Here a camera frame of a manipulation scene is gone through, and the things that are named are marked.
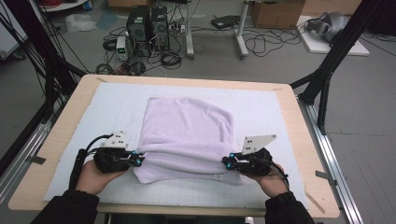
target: white board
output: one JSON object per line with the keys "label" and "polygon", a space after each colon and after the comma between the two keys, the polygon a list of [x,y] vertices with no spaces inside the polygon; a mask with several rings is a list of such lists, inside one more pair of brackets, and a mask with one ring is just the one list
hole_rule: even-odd
{"label": "white board", "polygon": [[[150,97],[193,97],[228,110],[234,119],[235,151],[241,151],[245,136],[276,134],[277,139],[266,148],[290,175],[291,190],[308,208],[303,181],[273,92],[119,83],[102,83],[96,90],[64,150],[44,200],[63,194],[78,150],[95,137],[125,131],[128,149],[136,149]],[[98,141],[92,148],[99,147],[100,143]],[[130,170],[107,185],[99,197],[102,203],[264,208],[268,197],[260,186],[247,177],[243,181],[241,186],[203,179],[174,179],[143,185]]]}
{"label": "white board", "polygon": [[[300,19],[297,21],[297,26],[303,24],[305,21],[313,19],[309,16],[300,16]],[[305,28],[298,29],[300,32],[300,36],[306,46],[306,49],[310,53],[323,53],[327,54],[330,51],[329,43],[326,42],[320,35],[317,35],[315,31],[305,31]],[[370,52],[361,44],[361,42],[356,41],[355,46],[349,51],[347,55],[355,55],[355,56],[369,56]]]}

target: white towel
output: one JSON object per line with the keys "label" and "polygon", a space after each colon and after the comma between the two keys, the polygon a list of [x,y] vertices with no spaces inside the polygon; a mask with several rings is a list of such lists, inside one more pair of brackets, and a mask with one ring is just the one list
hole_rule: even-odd
{"label": "white towel", "polygon": [[229,112],[192,98],[150,98],[138,149],[146,159],[134,173],[144,184],[203,178],[238,185],[240,175],[221,162],[235,152],[232,141]]}

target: gray floor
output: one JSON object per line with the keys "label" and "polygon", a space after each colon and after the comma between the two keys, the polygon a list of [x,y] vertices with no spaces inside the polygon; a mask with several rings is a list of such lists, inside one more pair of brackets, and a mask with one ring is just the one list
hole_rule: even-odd
{"label": "gray floor", "polygon": [[[204,9],[197,10],[200,15],[204,12]],[[53,17],[57,20],[72,13],[87,13],[95,21],[100,21],[107,12],[102,9],[84,12],[75,8]],[[211,18],[197,17],[192,22],[210,27]],[[64,38],[88,69],[94,71],[96,65],[103,62],[103,37],[125,22],[117,19],[113,24],[107,24],[106,29],[65,34]],[[371,41],[396,54],[395,43]],[[195,59],[185,58],[179,69],[165,70],[167,77],[291,83],[315,71],[325,57],[308,53],[301,43],[285,45],[264,58],[250,54],[241,61],[236,42],[230,34],[197,33],[194,43]],[[393,192],[396,189],[393,173],[396,170],[396,119],[393,117],[396,112],[396,61],[385,51],[363,40],[361,43],[370,51],[370,56],[347,56],[332,78],[326,130],[363,221],[396,223],[396,194]],[[71,51],[64,49],[70,55],[69,62],[80,66],[71,56]],[[185,49],[180,55],[185,57]],[[0,156],[3,156],[42,105],[43,97],[28,60],[1,62],[0,71]],[[163,77],[164,73],[152,69],[146,75]],[[35,216],[34,212],[9,211],[7,200],[0,206],[1,223],[28,223]],[[100,216],[97,223],[103,223],[102,218]],[[343,217],[317,221],[346,223]],[[262,218],[257,218],[256,223],[263,223]]]}

